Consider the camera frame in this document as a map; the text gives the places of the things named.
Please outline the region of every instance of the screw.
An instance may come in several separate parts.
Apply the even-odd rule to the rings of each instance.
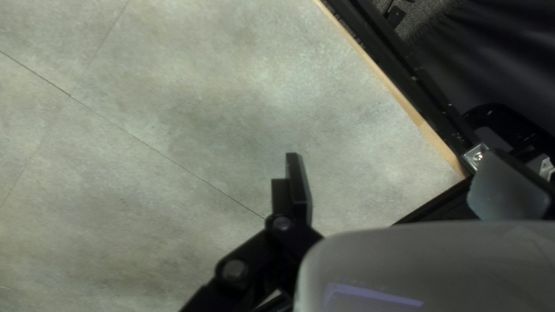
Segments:
[[[472,157],[472,159],[474,159],[475,162],[479,162],[480,160],[482,160],[482,158],[484,158],[484,155],[482,154],[482,152],[478,152],[476,153],[476,155],[474,155],[474,157]]]
[[[274,228],[282,231],[287,231],[291,227],[291,224],[291,219],[288,217],[281,216],[274,219]]]
[[[247,265],[239,259],[229,260],[221,271],[221,275],[226,280],[238,280],[245,276]]]

